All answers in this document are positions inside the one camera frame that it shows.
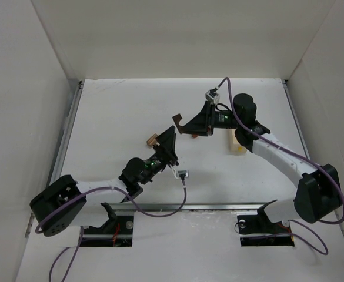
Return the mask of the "light striped wood block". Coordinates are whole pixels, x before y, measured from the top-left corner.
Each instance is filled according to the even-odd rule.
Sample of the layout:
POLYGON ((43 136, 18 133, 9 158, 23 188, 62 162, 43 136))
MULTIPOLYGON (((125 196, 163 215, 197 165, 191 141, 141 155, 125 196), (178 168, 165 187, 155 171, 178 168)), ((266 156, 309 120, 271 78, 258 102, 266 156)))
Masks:
POLYGON ((153 134, 147 141, 146 141, 146 145, 150 148, 153 148, 155 146, 158 146, 159 143, 157 141, 157 137, 158 135, 155 133, 153 134))

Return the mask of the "dark brown arch block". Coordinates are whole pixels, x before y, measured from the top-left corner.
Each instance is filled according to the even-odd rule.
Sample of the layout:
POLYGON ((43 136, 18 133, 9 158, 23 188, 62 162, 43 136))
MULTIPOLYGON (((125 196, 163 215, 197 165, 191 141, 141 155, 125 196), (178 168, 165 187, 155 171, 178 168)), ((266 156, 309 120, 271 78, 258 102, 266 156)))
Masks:
POLYGON ((181 126, 181 124, 180 124, 180 122, 182 120, 182 115, 180 113, 178 113, 177 115, 172 117, 172 120, 174 121, 175 127, 177 128, 178 132, 180 134, 184 134, 185 133, 184 127, 181 126))

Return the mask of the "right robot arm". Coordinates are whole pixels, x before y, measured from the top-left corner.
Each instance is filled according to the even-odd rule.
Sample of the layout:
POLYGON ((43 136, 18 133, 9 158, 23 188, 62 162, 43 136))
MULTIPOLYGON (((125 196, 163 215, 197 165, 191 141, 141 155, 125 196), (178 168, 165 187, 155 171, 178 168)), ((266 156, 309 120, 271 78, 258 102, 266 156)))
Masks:
POLYGON ((233 129, 241 146, 268 161, 292 182, 296 187, 294 198, 274 200, 258 208, 263 221, 302 219, 312 224, 343 206, 338 173, 333 166, 314 166, 295 152, 287 153, 270 130, 256 120, 257 107, 250 95, 235 95, 233 105, 234 112, 217 111, 211 101, 206 101, 185 125, 179 124, 181 115, 174 116, 173 121, 181 134, 210 136, 215 129, 233 129))

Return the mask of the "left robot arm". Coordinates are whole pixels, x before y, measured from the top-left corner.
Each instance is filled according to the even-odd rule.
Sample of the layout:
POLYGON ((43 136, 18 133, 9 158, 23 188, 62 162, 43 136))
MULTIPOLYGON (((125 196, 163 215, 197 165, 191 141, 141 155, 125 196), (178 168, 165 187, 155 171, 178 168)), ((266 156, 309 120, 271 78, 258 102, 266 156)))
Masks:
POLYGON ((61 176, 30 202, 38 222, 37 234, 52 237, 64 231, 84 206, 100 204, 109 209, 109 203, 126 203, 143 192, 143 186, 167 167, 177 166, 175 153, 176 128, 171 126, 156 137, 154 154, 146 159, 130 159, 122 173, 114 179, 83 182, 70 174, 61 176))

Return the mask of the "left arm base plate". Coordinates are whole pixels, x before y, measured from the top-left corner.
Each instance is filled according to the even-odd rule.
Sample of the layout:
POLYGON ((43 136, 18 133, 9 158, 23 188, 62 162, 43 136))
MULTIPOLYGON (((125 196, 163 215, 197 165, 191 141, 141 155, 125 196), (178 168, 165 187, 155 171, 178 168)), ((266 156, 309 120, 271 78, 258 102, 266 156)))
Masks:
POLYGON ((110 231, 89 226, 84 229, 81 247, 132 247, 133 215, 120 215, 110 231))

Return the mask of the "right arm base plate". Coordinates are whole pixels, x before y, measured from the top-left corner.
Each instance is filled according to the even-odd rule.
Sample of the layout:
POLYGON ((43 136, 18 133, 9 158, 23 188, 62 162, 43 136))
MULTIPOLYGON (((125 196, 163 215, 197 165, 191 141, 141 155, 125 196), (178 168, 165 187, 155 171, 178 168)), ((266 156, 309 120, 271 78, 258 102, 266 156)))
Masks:
POLYGON ((235 231, 240 235, 242 247, 294 247, 295 242, 290 234, 289 223, 271 223, 255 214, 241 214, 237 216, 235 231))

